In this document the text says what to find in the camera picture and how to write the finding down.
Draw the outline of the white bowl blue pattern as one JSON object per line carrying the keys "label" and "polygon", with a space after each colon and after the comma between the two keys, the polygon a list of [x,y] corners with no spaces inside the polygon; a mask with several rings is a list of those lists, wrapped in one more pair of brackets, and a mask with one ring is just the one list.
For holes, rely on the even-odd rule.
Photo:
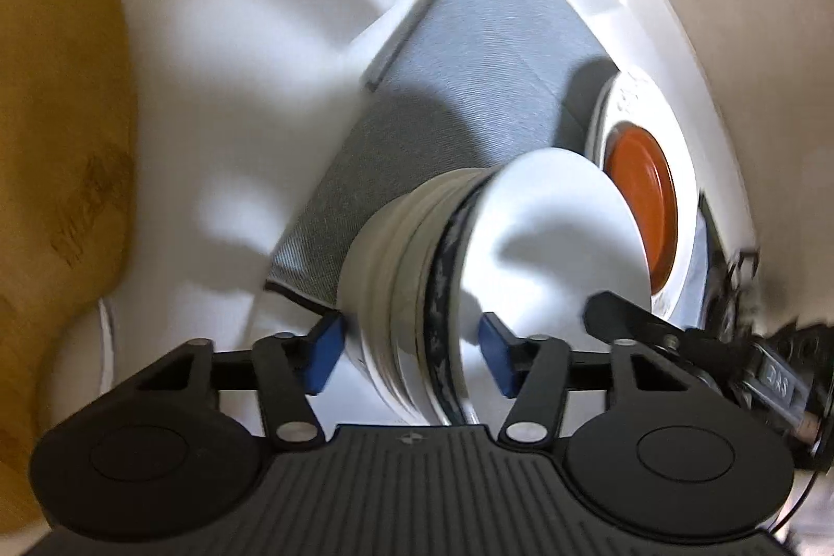
{"label": "white bowl blue pattern", "polygon": [[529,152],[465,182],[420,223],[397,268],[379,373],[417,422],[499,429],[510,399],[486,364],[482,315],[519,339],[603,353],[582,321],[598,292],[652,306],[631,209],[582,155]]}

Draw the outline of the plain white ribbed bowl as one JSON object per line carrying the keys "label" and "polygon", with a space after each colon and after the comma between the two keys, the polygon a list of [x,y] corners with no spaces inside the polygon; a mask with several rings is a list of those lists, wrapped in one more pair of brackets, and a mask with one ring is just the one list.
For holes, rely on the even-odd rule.
{"label": "plain white ribbed bowl", "polygon": [[446,425],[421,365],[428,270],[452,214],[489,168],[445,172],[377,210],[353,239],[338,281],[346,353],[377,395],[409,425]]}

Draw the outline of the orange round plate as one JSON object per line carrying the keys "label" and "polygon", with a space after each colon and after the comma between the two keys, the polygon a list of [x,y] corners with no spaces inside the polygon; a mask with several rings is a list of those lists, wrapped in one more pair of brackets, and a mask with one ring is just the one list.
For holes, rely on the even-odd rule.
{"label": "orange round plate", "polygon": [[646,128],[619,123],[606,138],[604,172],[635,217],[650,292],[657,295],[669,281],[679,243],[679,208],[669,161]]}

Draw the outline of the black pan support grate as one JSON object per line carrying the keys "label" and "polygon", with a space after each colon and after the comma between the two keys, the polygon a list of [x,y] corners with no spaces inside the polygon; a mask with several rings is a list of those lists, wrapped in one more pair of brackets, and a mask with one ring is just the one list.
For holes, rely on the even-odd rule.
{"label": "black pan support grate", "polygon": [[828,319],[802,322],[799,315],[782,322],[768,319],[759,285],[759,261],[757,249],[739,250],[730,260],[721,250],[709,254],[700,316],[701,329],[708,337],[723,344],[753,336],[783,343],[783,337],[794,337],[800,331],[832,328]]}

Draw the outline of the grey counter mat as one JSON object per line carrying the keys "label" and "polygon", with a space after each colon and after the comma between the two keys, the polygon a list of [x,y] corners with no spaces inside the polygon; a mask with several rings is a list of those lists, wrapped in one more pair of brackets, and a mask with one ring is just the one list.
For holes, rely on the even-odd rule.
{"label": "grey counter mat", "polygon": [[320,315],[334,309],[346,253],[376,210],[453,169],[582,151],[619,70],[568,0],[428,0],[385,58],[264,283]]}

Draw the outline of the wooden cutting board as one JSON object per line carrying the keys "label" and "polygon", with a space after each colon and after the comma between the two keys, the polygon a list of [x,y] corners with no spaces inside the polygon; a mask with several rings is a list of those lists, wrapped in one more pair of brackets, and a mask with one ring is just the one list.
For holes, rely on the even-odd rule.
{"label": "wooden cutting board", "polygon": [[121,0],[2,0],[2,530],[38,520],[38,384],[117,285],[134,220],[137,94]]}

